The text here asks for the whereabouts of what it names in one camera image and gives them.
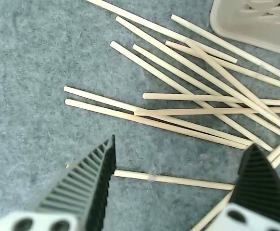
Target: carpet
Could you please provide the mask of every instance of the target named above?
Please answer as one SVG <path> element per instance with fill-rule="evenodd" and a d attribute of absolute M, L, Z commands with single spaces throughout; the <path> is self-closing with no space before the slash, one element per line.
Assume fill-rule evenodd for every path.
<path fill-rule="evenodd" d="M 175 13 L 212 31 L 212 0 L 109 2 L 231 54 L 170 19 Z M 67 85 L 147 109 L 196 107 L 192 102 L 143 100 L 144 92 L 177 92 L 112 49 L 109 44 L 113 40 L 130 51 L 136 43 L 218 89 L 123 28 L 115 17 L 84 0 L 0 1 L 0 217 L 28 208 L 66 164 L 111 134 L 115 134 L 118 169 L 235 182 L 243 150 L 64 104 L 66 98 L 90 102 L 63 92 Z M 140 28 L 162 42 L 168 39 Z M 280 54 L 231 43 L 280 68 Z M 203 61 L 185 56 L 222 79 Z M 239 64 L 272 76 L 242 58 Z M 159 69 L 193 93 L 203 94 Z M 280 88 L 239 74 L 235 77 L 260 98 L 280 99 Z M 278 135 L 245 116 L 229 117 L 272 147 L 280 144 Z M 241 136 L 213 115 L 182 118 Z M 109 190 L 105 231 L 187 231 L 227 193 L 116 177 L 112 177 Z"/>

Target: stick tip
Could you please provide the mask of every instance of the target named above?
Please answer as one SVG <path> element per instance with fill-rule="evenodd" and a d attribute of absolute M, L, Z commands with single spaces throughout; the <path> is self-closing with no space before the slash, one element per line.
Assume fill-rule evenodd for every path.
<path fill-rule="evenodd" d="M 120 21 L 122 18 L 120 16 L 115 17 L 115 20 L 118 22 Z"/>
<path fill-rule="evenodd" d="M 112 41 L 112 42 L 110 43 L 110 46 L 111 46 L 111 47 L 114 47 L 116 44 L 117 44 L 116 41 Z"/>
<path fill-rule="evenodd" d="M 65 102 L 66 105 L 69 105 L 70 101 L 71 101 L 70 99 L 66 99 L 64 102 Z"/>

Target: pile of wooden sticks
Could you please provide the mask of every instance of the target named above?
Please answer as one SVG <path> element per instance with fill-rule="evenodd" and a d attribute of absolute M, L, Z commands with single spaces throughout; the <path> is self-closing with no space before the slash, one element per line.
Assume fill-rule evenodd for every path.
<path fill-rule="evenodd" d="M 133 49 L 136 50 L 141 55 L 145 56 L 149 60 L 153 61 L 157 65 L 161 66 L 162 68 L 170 71 L 171 73 L 177 75 L 181 79 L 187 81 L 188 83 L 198 87 L 199 89 L 203 90 L 204 92 L 208 93 L 208 95 L 195 95 L 182 85 L 178 84 L 160 70 L 156 69 L 152 65 L 145 62 L 143 59 L 138 57 L 137 55 L 133 54 L 126 48 L 122 47 L 115 41 L 111 42 L 110 46 L 117 50 L 122 55 L 126 56 L 136 64 L 143 67 L 148 72 L 152 73 L 154 76 L 168 84 L 169 86 L 176 89 L 180 94 L 161 94 L 161 93 L 144 93 L 144 99 L 154 99 L 154 100 L 184 100 L 184 101 L 194 101 L 203 109 L 162 109 L 162 110 L 146 110 L 143 108 L 139 108 L 127 103 L 118 102 L 106 97 L 102 97 L 99 95 L 95 95 L 86 91 L 74 89 L 71 87 L 64 87 L 64 91 L 69 92 L 71 94 L 75 94 L 81 97 L 85 97 L 87 99 L 91 99 L 94 101 L 98 101 L 104 104 L 108 104 L 120 109 L 124 109 L 127 111 L 131 111 L 133 114 L 123 113 L 117 110 L 108 109 L 105 107 L 95 106 L 88 103 L 83 103 L 71 99 L 66 99 L 65 103 L 70 106 L 118 117 L 123 118 L 126 120 L 146 124 L 149 126 L 153 126 L 156 128 L 161 128 L 181 134 L 185 134 L 188 136 L 196 137 L 199 139 L 212 141 L 216 143 L 220 143 L 223 145 L 239 148 L 239 149 L 246 149 L 252 143 L 256 143 L 257 145 L 261 146 L 265 150 L 271 152 L 271 154 L 267 157 L 268 160 L 272 163 L 273 167 L 277 167 L 280 164 L 280 146 L 276 149 L 272 148 L 269 144 L 265 143 L 259 137 L 254 135 L 249 130 L 245 129 L 234 120 L 227 117 L 225 114 L 243 114 L 246 117 L 252 119 L 253 121 L 259 123 L 260 125 L 264 126 L 265 128 L 273 131 L 277 135 L 280 136 L 280 117 L 277 113 L 280 113 L 280 107 L 269 107 L 268 105 L 277 105 L 280 106 L 280 100 L 273 100 L 273 99 L 259 99 L 254 93 L 252 93 L 248 88 L 246 88 L 241 82 L 239 82 L 232 74 L 230 74 L 226 69 L 236 71 L 238 73 L 242 73 L 249 77 L 253 77 L 264 81 L 266 83 L 275 85 L 280 87 L 280 80 L 262 75 L 260 73 L 251 71 L 239 65 L 236 65 L 237 59 L 217 51 L 211 47 L 203 45 L 199 42 L 196 42 L 186 36 L 180 35 L 174 31 L 171 31 L 167 28 L 159 26 L 155 23 L 152 23 L 148 20 L 145 20 L 139 16 L 136 16 L 130 12 L 127 12 L 121 8 L 118 8 L 112 4 L 104 2 L 102 0 L 87 0 L 93 4 L 96 4 L 104 9 L 107 9 L 111 12 L 114 12 L 117 15 L 120 15 L 130 21 L 133 21 L 137 24 L 146 26 L 156 32 L 164 34 L 170 38 L 173 38 L 177 41 L 183 42 L 186 46 L 173 43 L 167 41 L 165 44 L 159 42 L 155 38 L 151 37 L 150 35 L 146 34 L 144 31 L 140 30 L 132 23 L 126 21 L 125 19 L 121 18 L 120 16 L 116 17 L 116 21 L 123 25 L 125 28 L 129 29 L 139 37 L 143 38 L 150 44 L 154 45 L 156 48 L 160 49 L 165 54 L 169 55 L 170 57 L 174 58 L 175 60 L 179 61 L 195 73 L 199 74 L 206 80 L 210 81 L 230 96 L 223 96 L 218 91 L 210 88 L 209 86 L 205 85 L 204 83 L 196 80 L 192 76 L 184 73 L 183 71 L 175 68 L 171 64 L 165 62 L 161 58 L 155 56 L 154 54 L 150 53 L 149 51 L 137 46 L 136 44 L 133 46 Z M 181 24 L 182 26 L 192 30 L 195 33 L 213 41 L 214 43 L 228 49 L 229 51 L 239 55 L 240 57 L 247 59 L 254 64 L 261 66 L 262 68 L 266 69 L 267 71 L 277 75 L 280 77 L 280 70 L 273 67 L 272 65 L 254 57 L 253 55 L 233 46 L 232 44 L 212 35 L 211 33 L 197 27 L 196 25 L 176 16 L 172 15 L 171 19 L 176 21 L 177 23 Z M 184 53 L 193 55 L 195 57 L 203 59 L 206 63 L 208 63 L 213 69 L 215 69 L 224 79 L 231 83 L 235 88 L 230 87 L 225 82 L 219 80 L 212 74 L 208 73 L 207 71 L 203 70 L 184 56 L 178 54 L 173 49 L 182 51 Z M 226 105 L 230 106 L 230 108 L 214 108 L 207 102 L 224 102 Z M 243 103 L 248 108 L 244 108 L 239 103 Z M 185 120 L 181 120 L 178 118 L 174 118 L 171 116 L 175 115 L 205 115 L 205 114 L 213 114 L 238 132 L 240 132 L 245 138 L 237 137 L 231 134 L 227 134 L 222 131 L 218 131 L 216 129 L 208 128 L 205 126 L 197 125 Z M 259 117 L 256 114 L 262 115 L 265 119 Z M 152 119 L 144 118 L 141 116 L 149 116 Z M 149 180 L 150 176 L 144 175 L 143 173 L 133 173 L 133 172 L 126 172 L 126 171 L 117 171 L 117 176 L 121 177 L 130 177 L 130 178 L 138 178 L 142 180 Z M 176 180 L 171 178 L 170 180 L 164 176 L 154 177 L 154 180 L 158 181 L 159 179 L 162 182 L 174 182 L 180 183 L 182 180 Z M 206 182 L 205 187 L 216 188 L 216 183 L 213 182 Z M 231 190 L 233 188 L 232 185 L 217 185 L 219 189 L 223 190 Z M 216 208 L 214 208 L 198 225 L 196 225 L 192 231 L 199 231 L 201 230 L 209 221 L 211 221 L 217 213 L 227 204 L 231 193 L 221 201 Z"/>

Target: white plastic basket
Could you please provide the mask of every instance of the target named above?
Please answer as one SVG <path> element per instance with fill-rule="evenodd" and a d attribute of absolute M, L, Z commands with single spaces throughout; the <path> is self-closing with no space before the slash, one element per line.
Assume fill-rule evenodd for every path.
<path fill-rule="evenodd" d="M 220 36 L 280 53 L 280 0 L 214 0 L 210 21 Z"/>

